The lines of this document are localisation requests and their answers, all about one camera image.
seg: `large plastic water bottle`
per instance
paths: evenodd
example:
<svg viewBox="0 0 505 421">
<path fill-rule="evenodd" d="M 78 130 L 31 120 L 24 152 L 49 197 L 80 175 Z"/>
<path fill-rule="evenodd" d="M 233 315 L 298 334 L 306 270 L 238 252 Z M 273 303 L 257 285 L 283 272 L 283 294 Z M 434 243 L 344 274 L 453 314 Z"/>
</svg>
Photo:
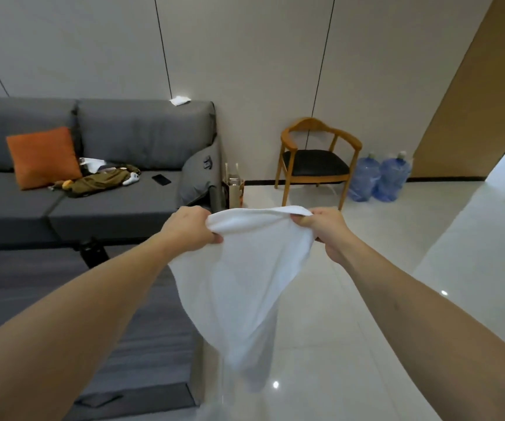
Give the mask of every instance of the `large plastic water bottle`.
<svg viewBox="0 0 505 421">
<path fill-rule="evenodd" d="M 398 193 L 412 172 L 412 166 L 407 162 L 406 152 L 401 152 L 396 158 L 390 158 L 381 164 L 381 178 L 373 190 L 373 196 L 383 202 L 396 201 Z"/>
<path fill-rule="evenodd" d="M 381 177 L 379 166 L 373 152 L 369 153 L 367 158 L 362 158 L 357 162 L 348 189 L 350 198 L 356 202 L 368 201 L 371 198 L 371 192 Z"/>
</svg>

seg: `smartphone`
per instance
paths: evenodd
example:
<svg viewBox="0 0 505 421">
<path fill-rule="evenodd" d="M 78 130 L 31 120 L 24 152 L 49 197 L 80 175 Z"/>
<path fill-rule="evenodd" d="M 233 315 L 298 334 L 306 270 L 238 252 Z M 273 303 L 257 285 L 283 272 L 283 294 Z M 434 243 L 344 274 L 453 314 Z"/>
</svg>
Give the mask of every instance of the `smartphone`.
<svg viewBox="0 0 505 421">
<path fill-rule="evenodd" d="M 169 179 L 167 179 L 167 177 L 163 176 L 162 174 L 158 174 L 156 176 L 153 176 L 151 177 L 153 180 L 155 180 L 158 184 L 160 184 L 161 186 L 164 186 L 166 184 L 169 184 L 171 183 L 171 181 Z"/>
</svg>

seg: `brown wall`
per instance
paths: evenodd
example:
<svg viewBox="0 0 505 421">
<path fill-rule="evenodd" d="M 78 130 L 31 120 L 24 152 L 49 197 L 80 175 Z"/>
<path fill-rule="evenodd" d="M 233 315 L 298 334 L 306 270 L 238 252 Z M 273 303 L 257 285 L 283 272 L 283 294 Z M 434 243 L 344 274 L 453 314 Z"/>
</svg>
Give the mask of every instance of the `brown wall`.
<svg viewBox="0 0 505 421">
<path fill-rule="evenodd" d="M 505 153 L 505 0 L 494 0 L 414 154 L 412 177 L 486 177 Z"/>
</svg>

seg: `tile floor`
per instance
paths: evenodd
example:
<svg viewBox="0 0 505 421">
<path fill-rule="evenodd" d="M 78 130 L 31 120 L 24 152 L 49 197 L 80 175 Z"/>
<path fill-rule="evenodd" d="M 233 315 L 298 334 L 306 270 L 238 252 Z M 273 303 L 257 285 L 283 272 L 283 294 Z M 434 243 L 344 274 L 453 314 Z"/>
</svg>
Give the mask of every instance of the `tile floor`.
<svg viewBox="0 0 505 421">
<path fill-rule="evenodd" d="M 282 189 L 246 188 L 250 208 L 280 205 Z M 289 204 L 332 206 L 331 186 L 297 186 Z M 505 340 L 505 157 L 486 183 L 408 183 L 398 201 L 347 201 L 351 229 L 389 260 L 471 313 Z M 230 388 L 235 420 L 418 420 L 439 418 L 388 346 L 349 276 L 315 243 L 280 301 L 269 384 Z M 217 363 L 206 350 L 206 401 Z M 194 410 L 131 421 L 194 419 Z"/>
</svg>

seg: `person's left hand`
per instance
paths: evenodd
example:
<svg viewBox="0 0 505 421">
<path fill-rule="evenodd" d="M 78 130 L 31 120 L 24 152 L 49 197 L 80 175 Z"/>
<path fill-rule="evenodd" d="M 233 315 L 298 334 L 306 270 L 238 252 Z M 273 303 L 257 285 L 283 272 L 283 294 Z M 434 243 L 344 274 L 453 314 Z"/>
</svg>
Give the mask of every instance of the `person's left hand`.
<svg viewBox="0 0 505 421">
<path fill-rule="evenodd" d="M 179 254 L 199 250 L 207 244 L 220 244 L 223 238 L 206 227 L 211 213 L 200 206 L 181 206 L 163 225 L 159 235 Z"/>
</svg>

